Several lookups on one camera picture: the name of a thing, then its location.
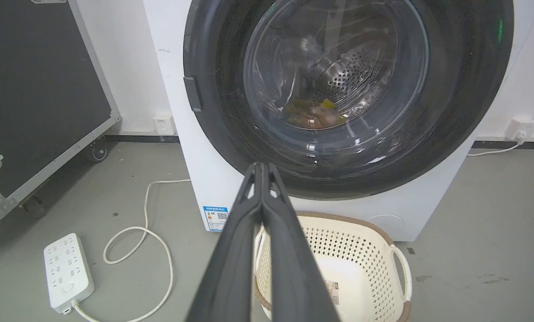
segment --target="gray floor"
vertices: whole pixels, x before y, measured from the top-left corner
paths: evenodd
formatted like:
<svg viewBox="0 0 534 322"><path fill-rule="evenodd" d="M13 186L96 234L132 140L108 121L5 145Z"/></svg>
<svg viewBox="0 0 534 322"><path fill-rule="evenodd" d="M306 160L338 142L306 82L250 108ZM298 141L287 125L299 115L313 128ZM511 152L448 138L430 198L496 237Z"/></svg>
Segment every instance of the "gray floor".
<svg viewBox="0 0 534 322"><path fill-rule="evenodd" d="M124 321L150 310L168 283L163 247L148 237L113 266L102 251L121 229L143 224L150 182L187 177L178 144L120 143L98 165L71 161L40 192L44 218L18 210L0 223L0 321L83 321L52 310L46 291L42 250L70 232L81 237L96 284L81 304L89 314ZM183 321L218 234L205 232L189 183L156 187L148 211L175 270L173 294L149 321ZM140 233L130 235L111 258ZM411 321L534 322L534 151L468 158L418 240L400 247L414 275ZM268 321L258 305L252 318Z"/></svg>

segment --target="blue and white sticker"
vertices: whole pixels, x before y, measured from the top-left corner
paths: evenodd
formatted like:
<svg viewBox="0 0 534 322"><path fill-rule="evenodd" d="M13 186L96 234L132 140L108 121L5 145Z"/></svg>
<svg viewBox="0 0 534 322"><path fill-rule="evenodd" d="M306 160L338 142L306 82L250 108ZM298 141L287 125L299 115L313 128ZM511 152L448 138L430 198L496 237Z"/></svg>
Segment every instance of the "blue and white sticker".
<svg viewBox="0 0 534 322"><path fill-rule="evenodd" d="M229 216L227 208L203 206L203 212L205 212L209 230L212 232L222 232Z"/></svg>

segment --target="basket label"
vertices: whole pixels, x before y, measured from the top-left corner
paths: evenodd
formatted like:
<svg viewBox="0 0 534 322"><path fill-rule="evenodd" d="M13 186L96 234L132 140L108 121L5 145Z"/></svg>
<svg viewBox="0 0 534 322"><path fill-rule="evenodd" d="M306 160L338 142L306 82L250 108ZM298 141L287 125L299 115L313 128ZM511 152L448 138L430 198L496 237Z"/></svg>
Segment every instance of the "basket label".
<svg viewBox="0 0 534 322"><path fill-rule="evenodd" d="M227 222L228 211L223 207L203 207L205 218L209 224L209 230L212 232L222 232Z"/></svg>
<svg viewBox="0 0 534 322"><path fill-rule="evenodd" d="M329 281L324 280L324 283L326 284L326 289L328 290L328 293L330 294L330 298L332 299L332 303L334 305L340 305L340 295L338 292L338 282L335 281Z"/></svg>

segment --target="white cable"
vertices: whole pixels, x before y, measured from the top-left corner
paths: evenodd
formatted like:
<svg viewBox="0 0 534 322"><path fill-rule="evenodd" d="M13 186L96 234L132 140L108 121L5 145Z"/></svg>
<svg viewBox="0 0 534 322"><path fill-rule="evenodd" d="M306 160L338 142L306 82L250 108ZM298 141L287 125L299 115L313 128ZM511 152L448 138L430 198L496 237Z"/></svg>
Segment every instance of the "white cable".
<svg viewBox="0 0 534 322"><path fill-rule="evenodd" d="M512 149L516 149L516 148L518 148L518 147L520 147L520 146L521 146L520 144L517 144L517 145L515 145L514 147L510 147L509 149L500 149L499 151L489 151L489 152L484 152L484 153L468 154L467 156L468 156L468 157L479 157L480 155L488 155L488 154L495 154L495 153L503 153L503 152L511 151Z"/></svg>
<svg viewBox="0 0 534 322"><path fill-rule="evenodd" d="M121 261L123 261L124 259L127 259L130 255L132 255L134 253L134 251L136 251L136 249L138 249L138 247L140 247L140 245L142 244L144 239L146 239L146 234L150 234L151 236L154 236L163 245L163 247L165 249L165 253L167 254L167 260L169 262L169 286L167 287L167 291L165 292L164 297L161 299L161 302L159 302L159 304L154 309L152 309L150 312L148 312L148 313L146 313L146 314L144 314L144 315L142 315L142 316L140 316L138 318L134 318L133 320L128 320L127 322L142 321L145 318L147 318L148 316L151 316L151 314L154 314L165 303L165 301L169 297L169 294L171 293L171 288L173 286L173 267L172 267L172 263L171 263L171 253L169 253L169 248L167 247L167 244L161 239L161 237L156 235L155 232L152 232L151 230L148 229L148 196L150 195L150 188L151 188L152 185L154 185L156 183L179 183L179 182L189 182L189 181L191 181L191 180L190 179L185 179L185 180L165 180L165 181L154 181L154 182L150 183L148 185L148 188L146 189L146 198L144 199L144 216L146 218L146 227L134 226L134 227L126 228L126 229L122 230L121 232L115 234L114 237L112 237L112 239L106 244L106 247L104 247L104 262L106 262L109 265L117 264L117 263L120 263ZM143 230L144 231L144 235L142 235L142 238L140 239L140 241L138 242L136 247L134 247L127 255L125 255L124 257L122 257L122 258L120 258L120 259L118 259L116 261L109 260L107 255L106 255L106 253L108 252L108 249L112 245L112 242L118 236L120 236L120 234L122 234L124 232L128 232L129 230ZM86 314L80 308L78 302L73 301L72 302L72 306L86 320L89 320L90 322L101 322L101 321L96 320L95 318L89 316L88 314Z"/></svg>

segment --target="white washing machine body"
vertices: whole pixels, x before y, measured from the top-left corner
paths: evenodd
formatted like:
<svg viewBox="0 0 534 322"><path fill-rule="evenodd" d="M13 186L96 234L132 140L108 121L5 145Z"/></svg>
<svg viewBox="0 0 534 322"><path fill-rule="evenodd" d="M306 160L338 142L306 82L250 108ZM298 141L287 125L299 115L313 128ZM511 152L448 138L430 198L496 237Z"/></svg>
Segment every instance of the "white washing machine body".
<svg viewBox="0 0 534 322"><path fill-rule="evenodd" d="M212 224L210 228L204 209L215 212L225 208L230 210L244 175L211 144L189 104L183 79L183 43L190 2L144 0L144 3L203 226L207 230L220 230L220 225ZM516 0L514 3L513 47L504 81L515 67L534 23L534 0ZM297 211L328 212L368 220L383 228L396 241L414 241L440 203L478 134L479 126L441 163L391 190L349 200L291 198L293 206Z"/></svg>

